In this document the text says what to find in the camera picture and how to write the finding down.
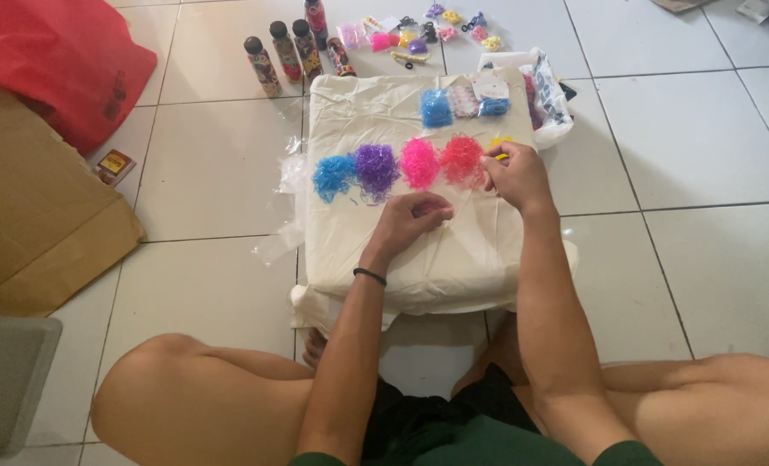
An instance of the bottle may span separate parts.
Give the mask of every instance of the bottle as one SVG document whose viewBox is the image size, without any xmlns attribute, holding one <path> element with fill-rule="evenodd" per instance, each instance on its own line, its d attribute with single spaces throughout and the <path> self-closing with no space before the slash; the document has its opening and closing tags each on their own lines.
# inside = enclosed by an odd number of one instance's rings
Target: bottle
<svg viewBox="0 0 769 466">
<path fill-rule="evenodd" d="M 313 36 L 316 37 L 318 50 L 326 50 L 327 37 L 327 17 L 324 15 L 324 4 L 321 0 L 304 0 L 304 14 L 307 22 L 310 24 Z"/>
<path fill-rule="evenodd" d="M 286 79 L 293 84 L 301 82 L 301 66 L 298 65 L 298 56 L 295 54 L 295 45 L 286 31 L 283 21 L 275 21 L 269 25 L 269 34 L 273 37 L 273 45 L 281 60 L 281 69 Z"/>
<path fill-rule="evenodd" d="M 333 37 L 327 42 L 327 53 L 330 55 L 333 66 L 336 67 L 338 76 L 355 76 L 355 69 L 349 64 L 347 50 L 338 37 Z"/>
<path fill-rule="evenodd" d="M 310 24 L 306 19 L 296 20 L 292 24 L 292 34 L 295 35 L 295 47 L 298 49 L 298 55 L 301 56 L 304 73 L 307 74 L 307 79 L 312 82 L 313 79 L 324 73 L 324 68 L 321 67 L 321 57 L 318 56 L 316 38 L 312 36 Z"/>
<path fill-rule="evenodd" d="M 255 69 L 257 80 L 267 93 L 267 97 L 280 97 L 282 93 L 281 83 L 278 82 L 278 75 L 275 72 L 273 62 L 269 60 L 267 49 L 264 44 L 255 36 L 247 37 L 244 41 L 244 48 L 249 57 L 249 63 Z"/>
</svg>

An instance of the bracelet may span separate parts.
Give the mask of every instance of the bracelet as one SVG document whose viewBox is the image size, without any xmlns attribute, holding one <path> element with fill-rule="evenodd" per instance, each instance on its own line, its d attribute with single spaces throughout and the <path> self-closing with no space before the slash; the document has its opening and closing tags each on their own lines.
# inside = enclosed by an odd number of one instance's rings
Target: bracelet
<svg viewBox="0 0 769 466">
<path fill-rule="evenodd" d="M 382 277 L 381 275 L 374 274 L 373 272 L 370 272 L 367 269 L 362 269 L 361 267 L 358 267 L 356 269 L 353 269 L 353 276 L 356 276 L 358 274 L 364 274 L 368 277 L 373 277 L 377 282 L 381 283 L 382 286 L 387 286 L 387 281 Z"/>
</svg>

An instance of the red bag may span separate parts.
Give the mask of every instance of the red bag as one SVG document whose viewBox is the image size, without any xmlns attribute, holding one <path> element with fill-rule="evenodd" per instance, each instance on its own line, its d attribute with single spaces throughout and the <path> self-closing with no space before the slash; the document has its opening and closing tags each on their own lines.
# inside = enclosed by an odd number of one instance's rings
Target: red bag
<svg viewBox="0 0 769 466">
<path fill-rule="evenodd" d="M 156 65 L 104 0 L 0 0 L 0 86 L 42 102 L 80 154 L 120 126 Z"/>
</svg>

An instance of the white tile floor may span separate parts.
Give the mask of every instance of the white tile floor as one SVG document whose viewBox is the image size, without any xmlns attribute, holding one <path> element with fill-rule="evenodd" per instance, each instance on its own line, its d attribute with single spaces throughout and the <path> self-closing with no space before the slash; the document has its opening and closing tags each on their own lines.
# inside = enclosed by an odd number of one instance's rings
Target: white tile floor
<svg viewBox="0 0 769 466">
<path fill-rule="evenodd" d="M 332 26 L 427 7 L 325 1 Z M 514 50 L 545 50 L 579 92 L 576 128 L 542 155 L 604 362 L 769 356 L 769 30 L 734 13 L 740 2 L 681 16 L 649 0 L 457 2 L 463 16 L 479 7 L 498 21 Z M 130 465 L 89 430 L 89 401 L 147 337 L 183 332 L 291 358 L 303 346 L 285 309 L 306 280 L 302 255 L 265 269 L 249 251 L 289 215 L 272 195 L 276 156 L 308 134 L 308 98 L 285 85 L 286 98 L 264 99 L 242 46 L 269 43 L 268 24 L 301 17 L 301 1 L 110 3 L 159 65 L 95 156 L 117 148 L 138 161 L 119 190 L 151 244 L 55 314 L 65 330 L 31 448 L 0 464 Z M 465 42 L 433 51 L 417 72 L 471 72 L 480 53 Z M 384 55 L 350 57 L 362 77 L 408 73 Z M 447 393 L 497 315 L 400 318 L 382 374 L 407 393 Z"/>
</svg>

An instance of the white cloth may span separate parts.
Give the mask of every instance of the white cloth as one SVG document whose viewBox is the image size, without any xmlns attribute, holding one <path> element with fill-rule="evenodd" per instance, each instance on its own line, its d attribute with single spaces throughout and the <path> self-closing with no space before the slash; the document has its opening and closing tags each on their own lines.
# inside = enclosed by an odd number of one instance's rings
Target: white cloth
<svg viewBox="0 0 769 466">
<path fill-rule="evenodd" d="M 525 81 L 518 69 L 496 69 L 508 81 L 511 106 L 504 116 L 455 120 L 452 127 L 422 129 L 419 94 L 438 86 L 471 85 L 466 76 L 379 76 L 358 79 L 320 76 L 311 88 L 307 148 L 309 173 L 323 157 L 347 154 L 362 143 L 391 144 L 394 155 L 417 135 L 443 148 L 455 132 L 487 147 L 492 138 L 510 136 L 534 145 Z M 472 312 L 514 302 L 523 224 L 514 207 L 481 189 L 449 186 L 440 174 L 430 191 L 454 207 L 453 220 L 425 235 L 390 267 L 383 330 L 400 312 L 410 314 Z M 392 194 L 410 192 L 403 180 Z M 325 204 L 307 190 L 307 287 L 291 292 L 296 327 L 329 332 L 353 282 L 353 269 L 367 245 L 383 205 L 359 200 L 358 187 Z M 564 241 L 571 270 L 576 247 Z"/>
</svg>

